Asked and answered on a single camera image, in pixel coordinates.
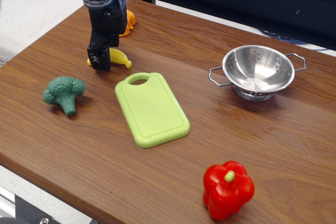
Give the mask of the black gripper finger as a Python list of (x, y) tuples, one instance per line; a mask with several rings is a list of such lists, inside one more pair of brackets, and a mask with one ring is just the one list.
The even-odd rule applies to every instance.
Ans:
[(119, 46), (119, 35), (113, 35), (109, 37), (106, 41), (106, 46), (108, 47), (118, 47)]
[(88, 59), (95, 70), (109, 71), (111, 39), (105, 34), (91, 34), (90, 43), (87, 48)]

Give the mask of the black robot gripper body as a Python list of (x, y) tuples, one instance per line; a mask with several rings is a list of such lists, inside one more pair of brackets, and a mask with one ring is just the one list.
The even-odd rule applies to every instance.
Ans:
[(126, 0), (83, 0), (89, 10), (91, 34), (108, 38), (125, 32), (127, 26)]

